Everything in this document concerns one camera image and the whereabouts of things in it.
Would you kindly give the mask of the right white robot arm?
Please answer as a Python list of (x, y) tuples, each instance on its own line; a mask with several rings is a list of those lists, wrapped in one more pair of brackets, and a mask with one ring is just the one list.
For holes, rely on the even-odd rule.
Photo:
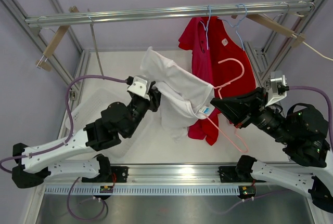
[(269, 105), (270, 93), (263, 87), (236, 97), (213, 98), (217, 108), (236, 128), (250, 124), (284, 145), (283, 152), (309, 175), (274, 168), (242, 155), (235, 167), (236, 177), (243, 182), (265, 181), (299, 193), (326, 212), (332, 213), (332, 136), (331, 120), (325, 120), (315, 106), (301, 103), (292, 106), (283, 117)]

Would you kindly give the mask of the light blue wire hanger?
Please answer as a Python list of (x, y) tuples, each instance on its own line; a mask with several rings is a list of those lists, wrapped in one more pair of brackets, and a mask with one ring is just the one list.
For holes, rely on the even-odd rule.
[(207, 50), (210, 50), (210, 47), (209, 47), (209, 25), (210, 25), (210, 20), (211, 20), (211, 17), (212, 17), (212, 7), (211, 5), (208, 5), (208, 19), (207, 19), (207, 22), (206, 24), (204, 24), (203, 22), (202, 25), (203, 25), (203, 28), (205, 30), (205, 35), (206, 35), (206, 46), (207, 46)]
[(231, 28), (235, 29), (235, 33), (237, 34), (239, 40), (240, 40), (240, 43), (241, 43), (241, 48), (243, 51), (245, 51), (245, 47), (244, 47), (244, 42), (242, 40), (242, 37), (241, 35), (239, 34), (238, 30), (239, 30), (239, 25), (241, 24), (241, 22), (247, 17), (248, 15), (248, 10), (247, 10), (247, 7), (245, 6), (245, 4), (237, 4), (236, 5), (238, 8), (239, 7), (243, 7), (244, 10), (245, 10), (245, 14), (244, 16), (238, 20), (238, 22), (234, 25), (232, 25), (229, 21), (225, 20), (225, 19), (222, 19), (220, 17), (218, 17), (219, 20), (223, 21), (223, 22), (226, 22)]

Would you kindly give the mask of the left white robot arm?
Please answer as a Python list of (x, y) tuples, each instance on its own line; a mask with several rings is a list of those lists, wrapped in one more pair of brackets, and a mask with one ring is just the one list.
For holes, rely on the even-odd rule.
[(156, 112), (161, 94), (155, 82), (140, 82), (134, 77), (128, 82), (129, 104), (114, 102), (101, 112), (101, 117), (75, 134), (42, 146), (23, 143), (13, 146), (17, 163), (11, 178), (20, 189), (41, 185), (45, 180), (80, 177), (82, 182), (115, 180), (108, 157), (101, 154), (132, 138), (147, 111)]

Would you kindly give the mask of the red t shirt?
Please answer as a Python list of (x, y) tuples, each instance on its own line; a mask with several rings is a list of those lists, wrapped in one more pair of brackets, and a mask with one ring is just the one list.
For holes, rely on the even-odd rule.
[[(221, 60), (234, 58), (244, 65), (245, 73), (242, 78), (222, 88), (222, 97), (235, 97), (253, 91), (256, 88), (256, 82), (249, 59), (245, 51), (231, 40), (224, 28), (224, 23), (217, 17), (211, 17), (208, 35), (214, 82), (212, 85), (220, 86), (241, 73), (241, 67), (236, 62), (228, 61), (218, 64)], [(217, 89), (214, 92), (219, 98)]]

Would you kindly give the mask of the pink wire hanger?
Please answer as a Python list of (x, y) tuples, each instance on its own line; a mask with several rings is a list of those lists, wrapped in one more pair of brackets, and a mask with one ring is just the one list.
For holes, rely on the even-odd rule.
[[(234, 58), (227, 58), (227, 59), (225, 59), (225, 60), (221, 60), (221, 61), (219, 61), (218, 62), (218, 64), (222, 64), (222, 63), (225, 63), (225, 62), (228, 62), (228, 61), (233, 61), (233, 62), (236, 62), (236, 63), (238, 63), (239, 65), (240, 65), (240, 67), (241, 67), (241, 73), (237, 76), (237, 77), (235, 77), (235, 78), (233, 78), (233, 79), (231, 79), (230, 81), (228, 81), (228, 82), (226, 82), (226, 83), (224, 83), (224, 84), (222, 84), (222, 85), (220, 85), (220, 86), (214, 86), (214, 89), (217, 89), (217, 93), (218, 93), (218, 96), (219, 96), (219, 98), (220, 99), (223, 99), (223, 97), (222, 97), (222, 95), (221, 95), (221, 90), (222, 90), (222, 88), (224, 88), (224, 87), (226, 87), (226, 86), (228, 86), (228, 85), (230, 85), (232, 82), (235, 82), (235, 81), (237, 81), (238, 79), (240, 79), (240, 78), (242, 78), (243, 77), (243, 75), (244, 75), (244, 73), (245, 73), (245, 67), (244, 67), (244, 65), (239, 61), (239, 60), (237, 60), (237, 59), (234, 59)], [(235, 131), (235, 136), (242, 142), (242, 144), (245, 146), (245, 150), (242, 150), (239, 146), (237, 146), (230, 138), (229, 138), (229, 136), (228, 135), (226, 135), (209, 117), (208, 117), (208, 115), (206, 114), (207, 113), (207, 111), (208, 111), (208, 107), (206, 107), (206, 109), (205, 110), (200, 110), (200, 112), (206, 117), (206, 119), (239, 151), (239, 152), (241, 152), (241, 153), (243, 153), (243, 154), (246, 154), (246, 153), (248, 153), (249, 152), (249, 150), (248, 150), (248, 145), (246, 144), (246, 142), (237, 134), (237, 131)]]

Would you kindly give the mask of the magenta polo shirt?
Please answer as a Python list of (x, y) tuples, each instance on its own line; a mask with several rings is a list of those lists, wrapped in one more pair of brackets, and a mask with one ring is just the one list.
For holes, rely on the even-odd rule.
[[(180, 49), (190, 50), (192, 53), (191, 73), (212, 85), (214, 82), (208, 44), (208, 25), (208, 17), (192, 18), (178, 39), (178, 46)], [(188, 137), (205, 140), (209, 145), (214, 145), (219, 136), (219, 131), (216, 128), (219, 123), (217, 115), (217, 110), (214, 110), (209, 118), (198, 120), (190, 126)]]

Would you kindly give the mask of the white t shirt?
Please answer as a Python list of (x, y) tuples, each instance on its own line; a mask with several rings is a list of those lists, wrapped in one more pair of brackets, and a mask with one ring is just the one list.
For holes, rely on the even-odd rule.
[(190, 126), (213, 113), (215, 107), (210, 103), (214, 98), (213, 86), (152, 47), (144, 54), (140, 70), (156, 82), (155, 86), (161, 92), (161, 126), (174, 140), (187, 136)]

